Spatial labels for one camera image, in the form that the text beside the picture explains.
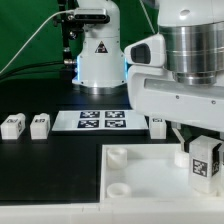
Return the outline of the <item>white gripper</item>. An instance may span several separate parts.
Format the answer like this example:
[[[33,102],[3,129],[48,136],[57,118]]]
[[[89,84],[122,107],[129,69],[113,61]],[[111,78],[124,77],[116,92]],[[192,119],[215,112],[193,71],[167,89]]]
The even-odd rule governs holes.
[[[224,72],[210,86],[190,86],[173,79],[164,68],[165,40],[161,34],[127,46],[128,97],[131,107],[151,118],[224,132]],[[189,142],[173,128],[181,150],[189,152]]]

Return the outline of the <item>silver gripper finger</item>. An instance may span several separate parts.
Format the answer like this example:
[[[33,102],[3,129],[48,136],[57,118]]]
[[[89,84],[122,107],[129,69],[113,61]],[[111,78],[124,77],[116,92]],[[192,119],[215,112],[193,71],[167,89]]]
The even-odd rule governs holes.
[[[219,152],[219,161],[221,165],[224,165],[224,142],[220,143],[220,146],[218,148]]]

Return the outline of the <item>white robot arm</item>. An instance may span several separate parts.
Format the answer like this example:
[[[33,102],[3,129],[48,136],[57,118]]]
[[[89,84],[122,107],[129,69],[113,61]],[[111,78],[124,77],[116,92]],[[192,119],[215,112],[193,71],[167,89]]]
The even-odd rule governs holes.
[[[158,32],[121,49],[116,4],[78,0],[73,83],[92,94],[126,85],[135,111],[224,134],[224,0],[142,1],[158,10]]]

